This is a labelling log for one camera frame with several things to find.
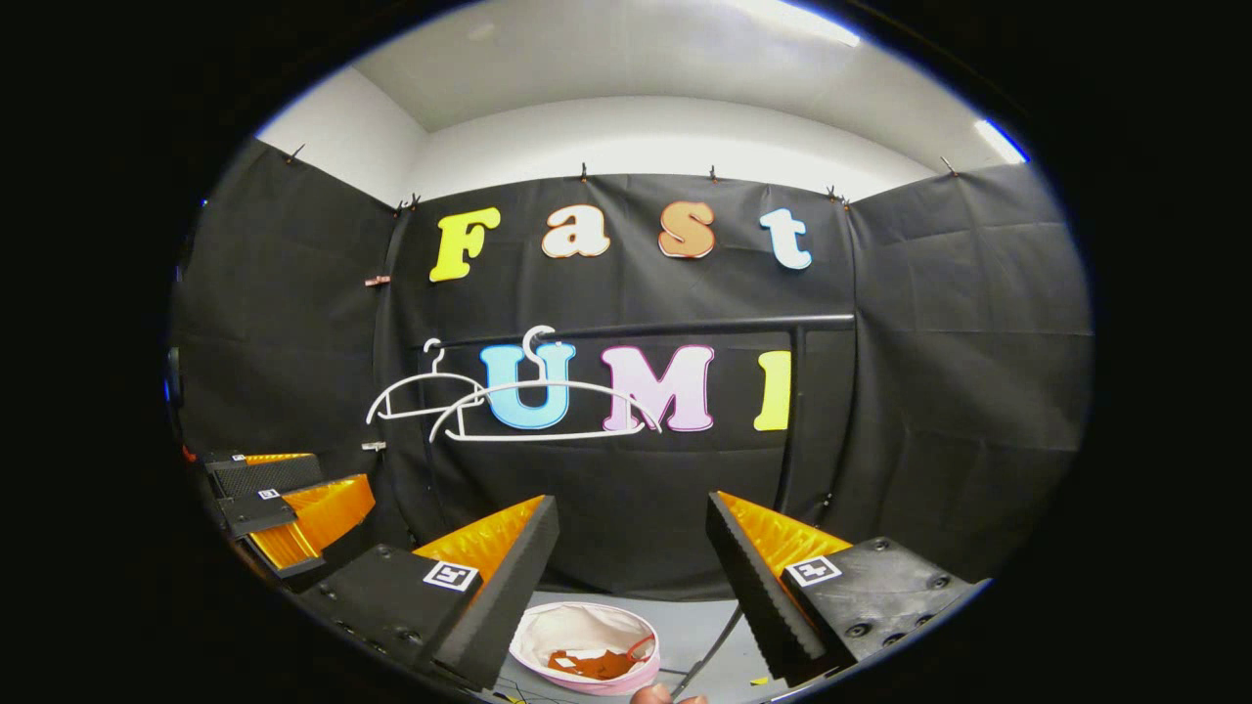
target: yellow letter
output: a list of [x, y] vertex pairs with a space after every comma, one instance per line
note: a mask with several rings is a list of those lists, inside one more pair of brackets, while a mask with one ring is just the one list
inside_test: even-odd
[[482, 252], [482, 225], [495, 229], [500, 225], [500, 210], [487, 208], [459, 215], [448, 215], [439, 220], [443, 236], [439, 239], [439, 258], [431, 269], [431, 281], [463, 278], [470, 273], [470, 264], [462, 258], [464, 252], [471, 259]]
[[775, 349], [756, 361], [765, 370], [765, 397], [761, 400], [761, 415], [752, 421], [752, 427], [760, 431], [786, 430], [791, 406], [791, 352]]

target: white clothes hanger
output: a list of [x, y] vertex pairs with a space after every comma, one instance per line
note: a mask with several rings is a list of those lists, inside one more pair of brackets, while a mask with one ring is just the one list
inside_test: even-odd
[[[550, 380], [547, 376], [547, 365], [538, 355], [531, 351], [531, 341], [535, 338], [537, 333], [541, 332], [550, 333], [556, 331], [548, 326], [535, 326], [531, 329], [528, 329], [525, 336], [522, 336], [522, 353], [526, 355], [526, 357], [530, 361], [535, 362], [536, 366], [538, 366], [540, 378], [537, 381], [517, 381], [513, 383], [501, 383], [497, 386], [492, 386], [490, 388], [480, 387], [473, 393], [467, 393], [466, 396], [462, 396], [454, 403], [444, 408], [443, 413], [434, 420], [434, 427], [431, 428], [431, 442], [434, 442], [434, 437], [436, 435], [438, 435], [439, 427], [443, 426], [443, 421], [447, 420], [447, 417], [451, 416], [453, 411], [457, 413], [457, 431], [446, 430], [443, 432], [452, 440], [457, 440], [461, 442], [538, 442], [546, 440], [583, 440], [590, 437], [615, 437], [620, 435], [635, 435], [636, 432], [644, 430], [644, 423], [636, 422], [634, 426], [622, 430], [602, 430], [592, 432], [558, 432], [558, 433], [542, 433], [542, 435], [528, 435], [528, 433], [527, 435], [466, 435], [466, 421], [464, 416], [462, 415], [463, 408], [468, 408], [482, 403], [482, 400], [485, 397], [488, 397], [491, 393], [496, 391], [506, 391], [510, 388], [538, 388], [548, 386], [586, 388], [588, 391], [598, 391], [601, 393], [608, 393], [611, 396], [622, 398], [627, 403], [627, 413], [632, 407], [639, 408], [639, 412], [642, 413], [649, 421], [651, 421], [651, 426], [656, 430], [656, 432], [657, 433], [661, 432], [661, 423], [657, 421], [656, 416], [651, 411], [641, 406], [639, 401], [635, 401], [635, 398], [632, 398], [626, 393], [622, 393], [615, 388], [608, 388], [607, 386], [586, 383], [581, 381]], [[629, 417], [634, 418], [634, 413], [630, 413]]]
[[[427, 339], [426, 344], [422, 346], [422, 352], [429, 352], [431, 346], [432, 344], [438, 344], [438, 343], [439, 343], [439, 339], [437, 337], [432, 337], [431, 339]], [[433, 362], [431, 362], [431, 371], [429, 372], [427, 372], [424, 375], [416, 375], [416, 376], [411, 376], [411, 377], [407, 377], [407, 378], [402, 378], [402, 380], [397, 381], [396, 383], [388, 386], [386, 391], [383, 391], [381, 395], [378, 395], [378, 398], [374, 398], [374, 403], [369, 407], [369, 412], [366, 413], [366, 425], [369, 425], [369, 422], [374, 418], [374, 411], [378, 411], [378, 405], [382, 403], [383, 401], [387, 402], [387, 410], [379, 412], [378, 417], [382, 418], [382, 420], [384, 420], [384, 421], [389, 421], [392, 418], [407, 418], [409, 416], [426, 416], [426, 415], [429, 415], [429, 413], [438, 413], [439, 411], [443, 411], [446, 408], [451, 408], [452, 407], [452, 406], [442, 406], [439, 408], [422, 408], [421, 411], [404, 411], [402, 413], [392, 413], [392, 408], [391, 408], [391, 392], [396, 391], [397, 388], [399, 388], [402, 386], [404, 386], [406, 383], [412, 383], [414, 381], [422, 381], [422, 380], [427, 380], [427, 378], [456, 378], [456, 380], [461, 380], [461, 381], [467, 381], [467, 382], [470, 382], [470, 383], [473, 385], [473, 387], [475, 387], [476, 391], [481, 391], [482, 390], [482, 385], [478, 383], [477, 381], [470, 378], [470, 377], [461, 376], [461, 375], [453, 375], [453, 373], [449, 373], [449, 372], [441, 372], [439, 371], [439, 361], [443, 360], [443, 356], [447, 355], [447, 353], [448, 353], [447, 348], [446, 347], [441, 347], [439, 348], [439, 356], [436, 357]], [[467, 403], [467, 407], [468, 406], [480, 406], [480, 405], [482, 405], [482, 400], [481, 398], [477, 400], [473, 403]]]

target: finger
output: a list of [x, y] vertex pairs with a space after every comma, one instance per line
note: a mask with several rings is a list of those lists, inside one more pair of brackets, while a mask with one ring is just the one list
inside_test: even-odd
[[656, 683], [636, 691], [630, 698], [630, 704], [674, 704], [674, 698], [664, 684]]

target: white ceiling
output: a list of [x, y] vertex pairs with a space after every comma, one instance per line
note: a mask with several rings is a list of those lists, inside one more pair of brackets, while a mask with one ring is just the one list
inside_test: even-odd
[[[488, 0], [354, 66], [427, 132], [620, 95], [742, 103], [848, 130], [945, 172], [1004, 163], [979, 115], [910, 64], [750, 13], [761, 0]], [[811, 26], [820, 26], [820, 21]]]

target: pink bowl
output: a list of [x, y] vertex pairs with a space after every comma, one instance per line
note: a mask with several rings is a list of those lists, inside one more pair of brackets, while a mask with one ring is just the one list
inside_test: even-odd
[[[639, 669], [629, 671], [622, 676], [608, 680], [588, 680], [588, 678], [570, 675], [567, 673], [562, 673], [561, 670], [553, 670], [545, 665], [540, 665], [531, 661], [528, 658], [523, 655], [523, 653], [520, 649], [520, 634], [528, 623], [533, 623], [537, 619], [542, 619], [545, 613], [557, 610], [562, 606], [585, 606], [596, 611], [603, 611], [608, 614], [616, 613], [637, 621], [642, 629], [646, 629], [654, 636], [654, 640], [650, 641], [652, 644], [651, 655], [649, 656], [647, 661], [645, 661], [644, 665], [640, 666]], [[625, 644], [618, 645], [617, 648], [625, 650], [631, 645], [634, 645], [634, 641], [631, 643], [623, 641]], [[520, 663], [526, 665], [526, 668], [535, 670], [543, 679], [556, 685], [563, 686], [566, 689], [580, 691], [582, 694], [591, 694], [593, 696], [634, 694], [639, 688], [651, 684], [656, 679], [657, 673], [660, 673], [661, 670], [661, 641], [660, 636], [656, 634], [656, 629], [652, 628], [652, 624], [647, 623], [647, 620], [645, 620], [640, 615], [632, 614], [631, 611], [627, 611], [625, 609], [618, 609], [616, 606], [606, 606], [603, 604], [588, 604], [583, 601], [560, 601], [556, 604], [543, 604], [541, 606], [532, 606], [527, 609], [526, 613], [522, 614], [522, 621], [521, 625], [518, 626], [518, 633], [513, 635], [513, 641], [510, 644], [508, 651]]]

